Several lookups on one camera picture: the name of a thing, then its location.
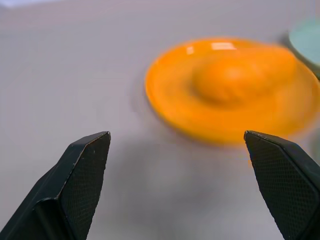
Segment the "light green bowl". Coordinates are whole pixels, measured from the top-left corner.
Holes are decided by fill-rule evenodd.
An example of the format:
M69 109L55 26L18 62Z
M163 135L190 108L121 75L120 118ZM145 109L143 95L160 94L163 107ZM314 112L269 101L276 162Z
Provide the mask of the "light green bowl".
M293 50L320 78L320 19L304 22L289 33Z

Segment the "orange plate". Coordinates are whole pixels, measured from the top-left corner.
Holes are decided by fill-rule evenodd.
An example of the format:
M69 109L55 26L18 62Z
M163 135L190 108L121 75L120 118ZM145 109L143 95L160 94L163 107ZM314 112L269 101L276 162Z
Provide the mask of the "orange plate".
M295 79L285 89L241 107L214 105L194 94L192 76L204 60L260 44L212 38L169 50L146 74L145 90L151 106L171 126L210 143L241 143L245 130L284 137L301 129L318 112L320 86L300 61Z

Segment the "gray table surface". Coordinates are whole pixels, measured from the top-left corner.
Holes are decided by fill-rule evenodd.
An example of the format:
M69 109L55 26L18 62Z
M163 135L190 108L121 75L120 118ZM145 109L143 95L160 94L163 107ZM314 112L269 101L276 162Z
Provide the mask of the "gray table surface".
M71 142L111 132L88 240L280 240L245 147L165 126L151 61L207 36L279 41L314 0L69 0L0 10L0 228ZM314 124L293 136L312 155Z

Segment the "orange object on plate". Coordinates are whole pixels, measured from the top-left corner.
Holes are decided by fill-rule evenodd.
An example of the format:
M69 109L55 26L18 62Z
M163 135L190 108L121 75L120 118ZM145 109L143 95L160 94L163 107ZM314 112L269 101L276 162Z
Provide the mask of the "orange object on plate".
M246 130L285 136L318 112L320 85L284 47L234 38L179 45L149 68L145 90L171 126L210 143Z

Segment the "mint green plate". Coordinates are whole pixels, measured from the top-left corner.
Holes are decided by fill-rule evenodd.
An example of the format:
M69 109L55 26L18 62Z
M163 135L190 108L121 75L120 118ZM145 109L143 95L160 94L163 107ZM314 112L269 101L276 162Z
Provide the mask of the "mint green plate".
M289 33L289 41L305 64L320 77L320 19L297 26Z

